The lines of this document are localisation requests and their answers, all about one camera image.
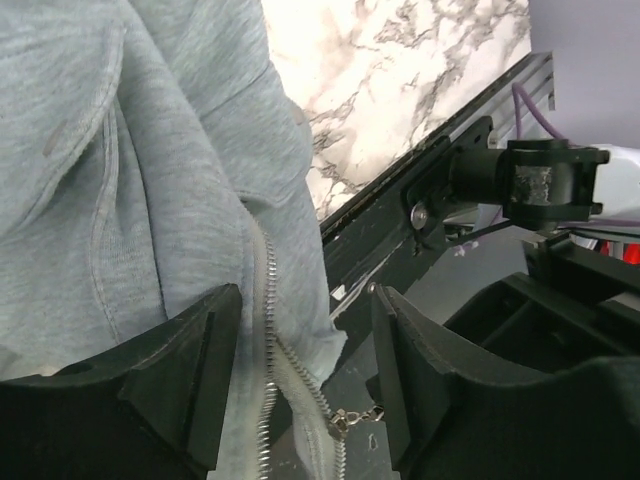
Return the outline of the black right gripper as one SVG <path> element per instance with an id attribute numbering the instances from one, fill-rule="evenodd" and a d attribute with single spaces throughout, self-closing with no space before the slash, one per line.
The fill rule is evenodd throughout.
<path id="1" fill-rule="evenodd" d="M 524 244 L 527 272 L 475 294 L 445 327 L 546 373 L 639 354 L 639 268 L 551 234 Z"/>

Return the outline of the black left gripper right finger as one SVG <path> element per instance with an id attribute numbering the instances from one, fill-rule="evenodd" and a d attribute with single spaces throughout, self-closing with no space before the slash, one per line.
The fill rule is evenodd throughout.
<path id="1" fill-rule="evenodd" d="M 639 362 L 554 374 L 507 361 L 376 287 L 378 372 L 393 469 L 404 479 L 635 479 Z"/>

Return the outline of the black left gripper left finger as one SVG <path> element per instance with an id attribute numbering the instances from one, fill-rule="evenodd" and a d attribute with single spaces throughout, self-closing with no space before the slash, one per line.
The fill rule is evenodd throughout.
<path id="1" fill-rule="evenodd" d="M 1 385 L 5 479 L 203 479 L 217 464 L 242 299 L 225 285 L 51 376 Z"/>

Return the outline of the grey zip-up jacket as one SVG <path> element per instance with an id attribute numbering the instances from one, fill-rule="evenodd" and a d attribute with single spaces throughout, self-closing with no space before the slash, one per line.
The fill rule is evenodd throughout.
<path id="1" fill-rule="evenodd" d="M 277 394 L 312 479 L 346 449 L 306 174 L 257 1 L 1 5 L 1 376 L 54 374 L 219 286 L 242 312 L 216 479 L 264 479 Z"/>

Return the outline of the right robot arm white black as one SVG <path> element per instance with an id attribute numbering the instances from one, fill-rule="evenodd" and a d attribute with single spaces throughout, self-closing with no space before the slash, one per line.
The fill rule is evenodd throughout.
<path id="1" fill-rule="evenodd" d="M 544 372 L 601 356 L 639 354 L 639 272 L 570 240 L 556 227 L 584 221 L 596 173 L 610 155 L 566 140 L 511 140 L 503 150 L 464 151 L 452 162 L 455 200 L 502 206 L 524 243 L 528 271 L 474 295 L 446 327 L 506 360 Z"/>

